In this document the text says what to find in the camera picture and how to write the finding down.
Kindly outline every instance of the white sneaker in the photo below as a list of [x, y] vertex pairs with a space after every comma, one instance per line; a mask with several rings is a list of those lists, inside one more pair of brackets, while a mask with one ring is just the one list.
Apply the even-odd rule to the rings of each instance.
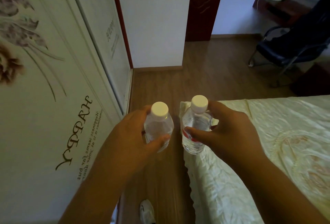
[[140, 203], [140, 220], [143, 224], [156, 223], [153, 206], [149, 200], [144, 200]]

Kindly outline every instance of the water bottle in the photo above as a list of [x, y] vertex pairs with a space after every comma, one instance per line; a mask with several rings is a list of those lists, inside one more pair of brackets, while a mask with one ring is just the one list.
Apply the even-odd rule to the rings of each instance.
[[191, 106], [182, 117], [182, 145], [190, 154], [198, 154], [204, 149], [204, 144], [198, 142], [184, 130], [185, 127], [192, 127], [199, 130], [210, 131], [212, 116], [207, 113], [208, 100], [203, 95], [196, 95], [191, 100]]
[[[146, 117], [144, 128], [146, 131], [147, 143], [156, 140], [165, 134], [172, 134], [174, 123], [171, 115], [168, 113], [168, 106], [165, 103], [159, 101], [152, 105], [151, 112]], [[158, 152], [167, 148], [169, 142], [170, 140], [165, 142]]]

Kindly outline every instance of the wardrobe door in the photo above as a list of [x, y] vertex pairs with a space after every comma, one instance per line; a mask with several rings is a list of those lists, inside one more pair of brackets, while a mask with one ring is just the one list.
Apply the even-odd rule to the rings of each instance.
[[76, 0], [121, 108], [130, 71], [114, 0]]
[[78, 19], [67, 0], [1, 0], [1, 223], [56, 223], [122, 118]]

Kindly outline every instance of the bed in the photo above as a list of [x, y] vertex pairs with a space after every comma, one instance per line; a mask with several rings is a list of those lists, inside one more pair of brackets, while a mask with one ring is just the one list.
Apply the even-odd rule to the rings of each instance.
[[[268, 158], [330, 219], [330, 96], [221, 102], [249, 116]], [[180, 117], [189, 106], [181, 102]], [[184, 161], [196, 224], [263, 223], [243, 182], [209, 147], [184, 151]]]

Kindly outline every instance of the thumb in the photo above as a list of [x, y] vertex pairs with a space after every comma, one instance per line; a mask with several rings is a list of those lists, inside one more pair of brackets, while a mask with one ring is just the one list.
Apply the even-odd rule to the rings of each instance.
[[209, 146], [212, 142], [212, 132], [198, 130], [196, 128], [185, 127], [184, 130], [191, 135], [192, 138], [196, 139], [207, 146]]
[[156, 140], [151, 141], [146, 145], [148, 152], [157, 153], [161, 147], [167, 142], [171, 136], [169, 134], [163, 135]]

